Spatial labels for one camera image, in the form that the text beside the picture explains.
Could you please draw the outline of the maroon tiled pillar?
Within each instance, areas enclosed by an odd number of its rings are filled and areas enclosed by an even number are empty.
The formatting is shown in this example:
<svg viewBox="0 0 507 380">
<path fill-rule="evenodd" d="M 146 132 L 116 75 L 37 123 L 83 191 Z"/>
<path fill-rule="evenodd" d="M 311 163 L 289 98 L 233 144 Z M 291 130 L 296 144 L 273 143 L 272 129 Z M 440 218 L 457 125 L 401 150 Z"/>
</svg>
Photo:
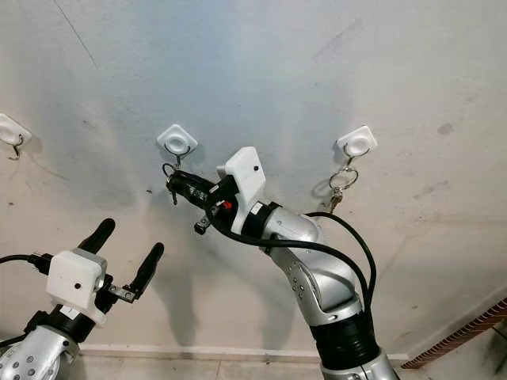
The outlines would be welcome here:
<svg viewBox="0 0 507 380">
<path fill-rule="evenodd" d="M 403 363 L 399 368 L 407 370 L 421 369 L 449 354 L 449 352 L 455 351 L 461 345 L 486 332 L 486 330 L 499 325 L 505 319 L 507 319 L 507 297 L 497 301 L 497 303 L 482 311 L 482 314 L 475 316 L 474 319 L 460 326 L 459 329 L 454 330 L 448 336 L 443 337 L 442 340 L 439 340 L 437 344 L 431 345 L 426 351 L 422 351 L 416 357 L 409 359 L 409 361 Z"/>
</svg>

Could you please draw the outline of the white square wall hook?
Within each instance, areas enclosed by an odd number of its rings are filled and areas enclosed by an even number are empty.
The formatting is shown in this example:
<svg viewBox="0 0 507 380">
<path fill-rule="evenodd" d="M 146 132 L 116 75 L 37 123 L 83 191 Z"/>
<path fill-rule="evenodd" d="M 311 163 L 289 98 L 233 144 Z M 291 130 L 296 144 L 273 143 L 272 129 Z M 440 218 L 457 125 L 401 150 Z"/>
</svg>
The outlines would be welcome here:
<svg viewBox="0 0 507 380">
<path fill-rule="evenodd" d="M 182 159 L 192 154 L 199 147 L 199 142 L 192 137 L 180 124 L 171 124 L 159 137 L 156 144 L 173 155 L 174 163 L 170 166 L 180 168 Z"/>
<path fill-rule="evenodd" d="M 377 148 L 378 141 L 370 127 L 367 124 L 362 124 L 358 129 L 337 139 L 334 145 L 343 155 L 343 163 L 348 166 L 355 162 L 358 157 L 362 157 Z"/>
<path fill-rule="evenodd" d="M 16 122 L 6 113 L 0 113 L 0 139 L 4 143 L 11 145 L 14 156 L 10 157 L 12 162 L 18 162 L 21 159 L 21 148 L 25 143 L 32 141 L 33 134 L 25 129 L 22 124 Z"/>
</svg>

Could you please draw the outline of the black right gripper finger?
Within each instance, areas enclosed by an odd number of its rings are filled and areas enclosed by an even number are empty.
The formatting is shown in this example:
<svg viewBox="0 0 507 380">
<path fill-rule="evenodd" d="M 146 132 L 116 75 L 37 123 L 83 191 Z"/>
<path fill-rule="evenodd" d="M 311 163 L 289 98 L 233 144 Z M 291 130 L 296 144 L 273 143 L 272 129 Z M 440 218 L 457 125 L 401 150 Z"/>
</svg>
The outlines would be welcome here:
<svg viewBox="0 0 507 380">
<path fill-rule="evenodd" d="M 217 182 L 184 170 L 170 174 L 170 192 L 183 196 L 207 196 L 214 192 Z"/>
<path fill-rule="evenodd" d="M 213 196 L 213 188 L 211 187 L 195 187 L 195 185 L 175 185 L 177 189 L 178 203 L 180 199 L 187 200 L 191 205 L 195 207 L 209 207 L 216 203 L 216 199 Z"/>
</svg>

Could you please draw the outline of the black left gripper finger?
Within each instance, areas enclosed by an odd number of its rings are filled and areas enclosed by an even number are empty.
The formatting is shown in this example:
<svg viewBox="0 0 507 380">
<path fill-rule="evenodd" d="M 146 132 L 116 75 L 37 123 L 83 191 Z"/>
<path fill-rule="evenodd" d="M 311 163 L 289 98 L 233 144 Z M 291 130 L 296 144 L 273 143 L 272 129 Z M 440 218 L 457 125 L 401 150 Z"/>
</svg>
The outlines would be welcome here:
<svg viewBox="0 0 507 380">
<path fill-rule="evenodd" d="M 152 246 L 141 265 L 139 265 L 135 278 L 131 281 L 131 293 L 135 298 L 140 298 L 149 287 L 157 271 L 157 265 L 162 260 L 166 247 L 163 243 L 157 242 Z"/>
<path fill-rule="evenodd" d="M 88 253 L 98 254 L 99 250 L 104 247 L 105 243 L 111 237 L 112 232 L 115 231 L 116 222 L 113 218 L 105 218 L 97 226 L 91 235 L 88 235 L 86 239 L 82 240 L 78 244 L 78 249 L 87 251 Z"/>
</svg>

